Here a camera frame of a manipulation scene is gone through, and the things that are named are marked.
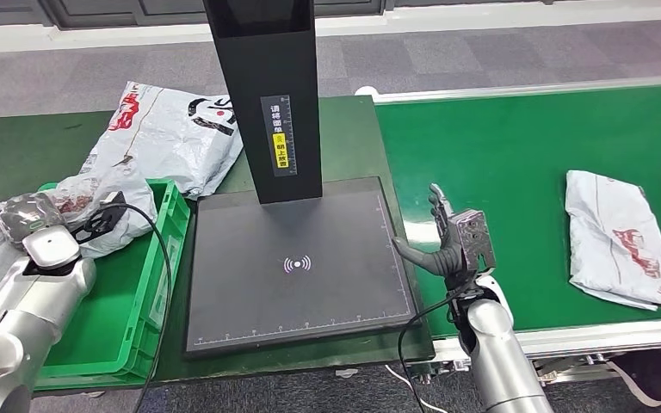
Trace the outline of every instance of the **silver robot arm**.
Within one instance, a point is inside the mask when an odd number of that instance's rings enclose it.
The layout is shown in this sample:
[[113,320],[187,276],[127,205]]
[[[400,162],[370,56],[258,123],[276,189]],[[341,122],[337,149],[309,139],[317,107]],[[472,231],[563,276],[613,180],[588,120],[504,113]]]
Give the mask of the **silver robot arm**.
[[454,213],[436,184],[430,190],[440,250],[424,253],[401,238],[394,238],[394,245],[405,259],[444,277],[448,294],[454,294],[451,321],[470,356],[485,411],[553,413],[538,375],[516,339],[508,302],[491,276],[496,262],[485,215],[470,209]]
[[7,201],[0,228],[27,253],[0,283],[0,413],[26,413],[39,370],[96,271],[43,194]]

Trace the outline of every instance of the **green plastic crate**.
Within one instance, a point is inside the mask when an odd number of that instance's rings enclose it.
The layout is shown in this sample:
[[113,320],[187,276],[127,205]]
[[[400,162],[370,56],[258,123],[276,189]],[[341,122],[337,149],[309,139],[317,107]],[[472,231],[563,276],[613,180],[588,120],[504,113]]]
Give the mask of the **green plastic crate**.
[[[156,226],[169,250],[173,286],[190,212],[172,180],[148,183],[158,210]],[[49,352],[35,390],[135,385],[150,372],[167,292],[158,238],[146,234],[95,263],[95,285]]]

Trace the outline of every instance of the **green table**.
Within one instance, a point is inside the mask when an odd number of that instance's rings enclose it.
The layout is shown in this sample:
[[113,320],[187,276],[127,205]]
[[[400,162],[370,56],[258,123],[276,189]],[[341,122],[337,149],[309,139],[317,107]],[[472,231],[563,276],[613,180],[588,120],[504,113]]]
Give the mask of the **green table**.
[[[568,284],[564,211],[565,172],[589,170],[641,185],[661,228],[661,84],[655,83],[661,79],[378,96],[375,114],[380,131],[367,98],[322,99],[324,177],[381,176],[395,229],[399,233],[405,229],[413,244],[427,250],[437,246],[426,201],[430,182],[442,186],[454,207],[484,210],[497,255],[495,276],[515,313],[516,329],[521,331],[518,338],[530,356],[661,347],[661,310],[611,304]],[[77,172],[108,117],[108,113],[97,113],[0,119],[0,200]],[[20,151],[35,158],[24,160],[17,156]],[[251,188],[245,162],[240,158],[221,191]],[[32,172],[23,174],[24,166]],[[392,202],[394,189],[400,215]],[[184,362],[179,356],[182,310],[193,245],[187,247],[157,379],[268,373],[395,358],[396,334],[387,333]],[[441,279],[421,270],[417,279],[424,305],[442,298]],[[436,339],[434,361],[464,359],[457,341],[450,339],[455,331],[443,316],[439,311],[429,318],[429,331]],[[410,336],[406,351],[419,360],[433,356],[425,329]]]
[[[394,230],[403,234],[404,227],[401,225],[371,99],[354,96],[322,99],[320,113],[324,179],[330,181],[379,176],[387,196]],[[97,138],[107,127],[110,116],[109,112],[99,112],[0,118],[0,200],[34,191],[42,183],[56,182],[76,174]],[[249,167],[243,155],[219,191],[233,192],[252,188]],[[388,331],[291,343],[211,359],[185,361],[182,349],[190,262],[194,249],[193,218],[189,228],[192,230],[187,235],[188,241],[182,255],[156,380],[276,373],[397,359],[398,333]],[[419,301],[414,268],[407,265],[407,272],[412,292],[416,295],[416,301]],[[405,339],[405,355],[412,360],[428,360],[435,355],[426,325],[410,330]]]

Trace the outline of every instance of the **red printed logo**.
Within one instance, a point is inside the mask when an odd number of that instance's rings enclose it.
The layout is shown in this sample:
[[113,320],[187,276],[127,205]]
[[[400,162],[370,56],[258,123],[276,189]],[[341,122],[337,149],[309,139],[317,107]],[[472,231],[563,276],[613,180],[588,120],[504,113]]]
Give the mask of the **red printed logo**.
[[625,231],[612,230],[612,232],[629,251],[632,261],[642,267],[645,275],[650,278],[660,278],[660,262],[653,256],[647,256],[646,252],[642,250],[645,248],[645,238],[639,231],[632,229]]
[[138,94],[135,92],[128,93],[123,97],[120,102],[120,112],[113,122],[108,126],[109,131],[116,131],[118,129],[128,129],[133,124],[133,116],[138,113],[139,102]]

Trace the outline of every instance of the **wireless charging symbol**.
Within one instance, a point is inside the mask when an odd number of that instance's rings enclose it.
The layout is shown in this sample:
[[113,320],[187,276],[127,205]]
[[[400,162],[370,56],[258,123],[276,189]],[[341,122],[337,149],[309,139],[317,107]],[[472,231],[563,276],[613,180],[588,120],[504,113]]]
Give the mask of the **wireless charging symbol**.
[[302,257],[300,261],[285,258],[285,262],[282,264],[282,268],[285,270],[286,274],[292,273],[296,268],[303,268],[305,271],[310,271],[311,267],[312,262],[310,261],[309,256]]

